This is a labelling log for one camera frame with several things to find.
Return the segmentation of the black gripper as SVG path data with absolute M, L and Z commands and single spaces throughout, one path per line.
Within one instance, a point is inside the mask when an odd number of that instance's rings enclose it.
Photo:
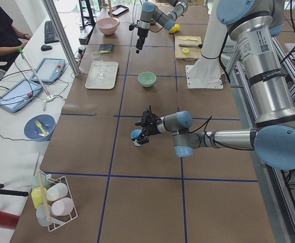
M 136 142 L 140 145 L 149 142 L 148 136 L 161 134 L 157 128 L 157 122 L 160 117 L 152 112 L 151 106 L 143 111 L 142 117 L 139 122 L 135 123 L 135 126 L 142 127 L 142 133 L 136 138 Z
M 138 28 L 137 35 L 139 38 L 136 43 L 136 53 L 139 54 L 140 50 L 143 48 L 145 38 L 147 37 L 147 29 Z

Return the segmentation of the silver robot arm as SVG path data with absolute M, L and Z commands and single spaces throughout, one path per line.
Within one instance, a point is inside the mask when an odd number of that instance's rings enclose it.
M 138 40 L 136 43 L 136 53 L 138 54 L 142 50 L 145 38 L 148 36 L 150 23 L 152 20 L 159 23 L 165 30 L 171 30 L 175 21 L 182 16 L 188 9 L 187 1 L 168 1 L 172 10 L 165 14 L 155 4 L 150 2 L 144 2 L 142 5 L 141 16 L 138 24 L 132 24 L 131 29 L 138 29 Z
M 149 137 L 170 132 L 178 157 L 193 154 L 200 147 L 254 150 L 267 165 L 280 170 L 295 169 L 295 107 L 284 72 L 274 50 L 272 37 L 282 30 L 283 1 L 218 1 L 213 7 L 219 24 L 236 42 L 248 78 L 258 118 L 254 128 L 190 131 L 187 111 L 159 117 L 150 109 L 143 112 L 136 145 Z

